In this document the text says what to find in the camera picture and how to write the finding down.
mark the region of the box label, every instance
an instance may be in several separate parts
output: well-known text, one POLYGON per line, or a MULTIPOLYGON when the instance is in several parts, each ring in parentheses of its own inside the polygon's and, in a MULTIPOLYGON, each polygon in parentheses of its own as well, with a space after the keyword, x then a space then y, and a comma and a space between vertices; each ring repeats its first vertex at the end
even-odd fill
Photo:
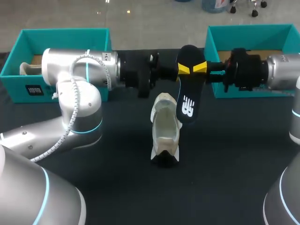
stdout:
POLYGON ((228 0, 216 0, 215 8, 222 8, 228 5, 228 0))
POLYGON ((44 95, 40 85, 25 85, 25 88, 30 96, 42 96, 44 95))

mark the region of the tiled floor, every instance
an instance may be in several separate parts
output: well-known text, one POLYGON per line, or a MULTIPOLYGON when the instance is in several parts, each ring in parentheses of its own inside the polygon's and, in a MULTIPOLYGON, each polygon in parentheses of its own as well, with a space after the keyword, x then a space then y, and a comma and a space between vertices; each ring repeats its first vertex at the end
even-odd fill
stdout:
POLYGON ((246 0, 239 0, 236 14, 206 13, 201 0, 1 0, 0 52, 31 28, 108 27, 116 50, 201 47, 208 25, 294 23, 300 29, 299 0, 266 1, 252 18, 246 0))

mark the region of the cardboard box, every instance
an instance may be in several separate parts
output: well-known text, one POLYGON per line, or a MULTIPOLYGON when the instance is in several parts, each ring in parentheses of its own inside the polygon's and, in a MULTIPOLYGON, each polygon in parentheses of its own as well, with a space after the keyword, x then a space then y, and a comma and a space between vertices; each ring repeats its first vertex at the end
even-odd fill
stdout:
MULTIPOLYGON (((20 64, 40 64, 47 48, 91 49, 111 51, 107 28, 22 30, 3 69, 0 79, 14 103, 57 102, 52 100, 55 87, 46 85, 41 75, 20 76, 20 64), (38 87, 41 95, 29 95, 28 87, 38 87)), ((107 88, 99 88, 102 101, 107 101, 107 88)))
MULTIPOLYGON (((204 49, 207 61, 224 61, 234 48, 245 48, 262 59, 274 53, 300 53, 300 35, 293 24, 208 27, 204 49)), ((216 98, 286 96, 265 91, 239 91, 234 85, 225 93, 222 83, 213 83, 212 87, 216 98)))

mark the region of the sneaker upper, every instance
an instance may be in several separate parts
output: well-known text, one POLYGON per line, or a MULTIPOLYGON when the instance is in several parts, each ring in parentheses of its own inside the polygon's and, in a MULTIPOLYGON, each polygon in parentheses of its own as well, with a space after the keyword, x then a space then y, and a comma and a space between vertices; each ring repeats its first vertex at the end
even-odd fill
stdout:
POLYGON ((41 75, 42 65, 30 65, 23 62, 20 65, 20 75, 41 75))
POLYGON ((166 150, 174 156, 177 150, 182 124, 177 120, 176 106, 175 99, 168 93, 161 93, 155 100, 151 121, 153 148, 157 155, 166 150))

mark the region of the logo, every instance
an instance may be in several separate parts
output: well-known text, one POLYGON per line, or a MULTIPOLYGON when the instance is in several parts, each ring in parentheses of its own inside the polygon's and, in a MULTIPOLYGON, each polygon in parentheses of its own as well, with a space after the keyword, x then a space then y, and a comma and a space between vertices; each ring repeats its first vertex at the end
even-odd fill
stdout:
POLYGON ((25 88, 31 96, 42 96, 44 95, 40 85, 25 85, 25 88))
POLYGON ((183 101, 184 103, 182 104, 182 109, 181 109, 182 113, 184 115, 187 115, 188 117, 192 117, 194 112, 193 106, 195 102, 186 96, 183 97, 183 101))

